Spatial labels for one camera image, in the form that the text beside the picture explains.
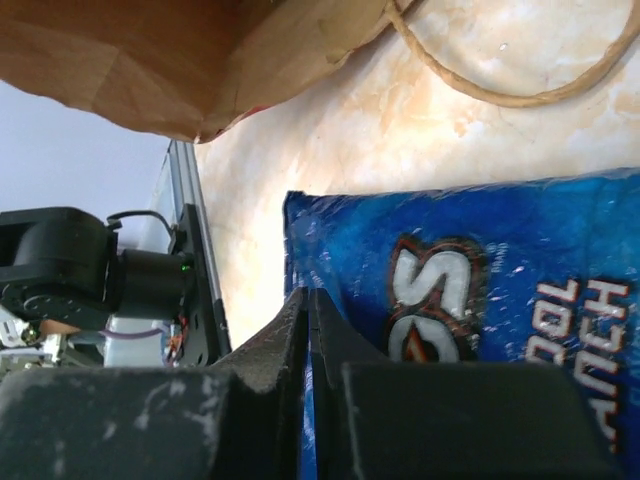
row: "snack package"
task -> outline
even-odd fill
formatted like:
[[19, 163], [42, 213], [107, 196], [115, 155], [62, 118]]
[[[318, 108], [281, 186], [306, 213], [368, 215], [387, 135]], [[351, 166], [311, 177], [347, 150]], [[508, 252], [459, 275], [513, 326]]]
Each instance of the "snack package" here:
[[640, 478], [640, 169], [372, 196], [289, 193], [288, 294], [326, 288], [392, 359], [553, 362]]

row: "brown paper bag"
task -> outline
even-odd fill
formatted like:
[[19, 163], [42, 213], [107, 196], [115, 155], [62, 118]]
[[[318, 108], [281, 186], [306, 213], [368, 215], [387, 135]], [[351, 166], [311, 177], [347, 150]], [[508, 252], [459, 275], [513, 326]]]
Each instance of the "brown paper bag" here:
[[132, 130], [208, 141], [339, 68], [387, 25], [385, 2], [0, 0], [0, 76]]

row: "blue plastic package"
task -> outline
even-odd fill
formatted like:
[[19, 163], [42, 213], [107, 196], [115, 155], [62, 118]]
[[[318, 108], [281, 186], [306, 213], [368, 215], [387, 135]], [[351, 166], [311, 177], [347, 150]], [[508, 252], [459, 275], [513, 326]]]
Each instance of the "blue plastic package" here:
[[640, 169], [288, 195], [286, 293], [326, 288], [392, 359], [554, 362], [640, 478]]

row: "beige marble countertop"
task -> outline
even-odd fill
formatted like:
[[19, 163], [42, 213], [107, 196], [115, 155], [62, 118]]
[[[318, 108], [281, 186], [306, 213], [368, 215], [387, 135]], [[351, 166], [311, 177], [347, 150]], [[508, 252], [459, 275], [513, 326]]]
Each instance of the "beige marble countertop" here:
[[[429, 0], [429, 52], [505, 93], [558, 87], [603, 55], [632, 0]], [[232, 343], [283, 300], [287, 190], [374, 193], [640, 166], [637, 43], [588, 94], [509, 110], [453, 91], [389, 30], [337, 74], [197, 147]]]

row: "purple cable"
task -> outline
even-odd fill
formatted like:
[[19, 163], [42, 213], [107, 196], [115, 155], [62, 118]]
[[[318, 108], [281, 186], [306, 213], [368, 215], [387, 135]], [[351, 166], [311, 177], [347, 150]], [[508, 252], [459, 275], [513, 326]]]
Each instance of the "purple cable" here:
[[136, 332], [136, 333], [120, 333], [114, 332], [112, 330], [101, 330], [100, 333], [107, 338], [112, 338], [114, 340], [140, 340], [143, 338], [155, 337], [156, 335], [160, 335], [161, 333], [165, 333], [166, 330], [162, 328], [154, 328], [153, 330], [147, 330], [145, 332]]

